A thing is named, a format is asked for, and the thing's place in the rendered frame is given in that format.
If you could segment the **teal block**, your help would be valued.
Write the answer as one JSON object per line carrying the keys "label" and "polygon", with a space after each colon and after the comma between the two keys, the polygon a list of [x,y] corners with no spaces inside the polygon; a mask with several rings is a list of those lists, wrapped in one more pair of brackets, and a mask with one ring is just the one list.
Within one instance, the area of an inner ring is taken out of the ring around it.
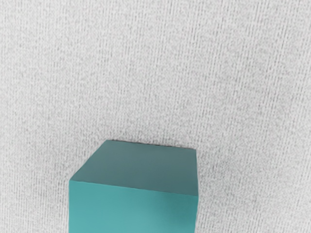
{"label": "teal block", "polygon": [[69,233],[195,233],[196,150],[106,140],[69,180]]}

